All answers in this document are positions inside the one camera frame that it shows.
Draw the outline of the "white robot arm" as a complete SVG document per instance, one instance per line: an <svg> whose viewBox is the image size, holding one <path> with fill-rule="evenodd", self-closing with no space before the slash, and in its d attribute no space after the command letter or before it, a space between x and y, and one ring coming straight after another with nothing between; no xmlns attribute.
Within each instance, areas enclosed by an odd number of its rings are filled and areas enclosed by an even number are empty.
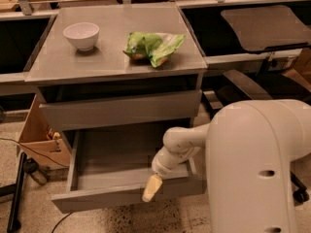
<svg viewBox="0 0 311 233"><path fill-rule="evenodd" d="M291 163L311 153L311 106L246 100L208 124L168 129L142 200L151 201L162 180L201 149L212 233L297 233Z"/></svg>

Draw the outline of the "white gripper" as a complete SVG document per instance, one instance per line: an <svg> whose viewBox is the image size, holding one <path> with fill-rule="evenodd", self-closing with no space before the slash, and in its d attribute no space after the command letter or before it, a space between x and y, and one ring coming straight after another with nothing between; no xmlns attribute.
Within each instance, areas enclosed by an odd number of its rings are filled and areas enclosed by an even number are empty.
<svg viewBox="0 0 311 233"><path fill-rule="evenodd" d="M162 147L152 161L152 170L155 173L148 179L144 189L142 200L150 202L162 186L162 179L166 179L172 171L181 163L186 162L194 155L194 148L182 151L171 151Z"/></svg>

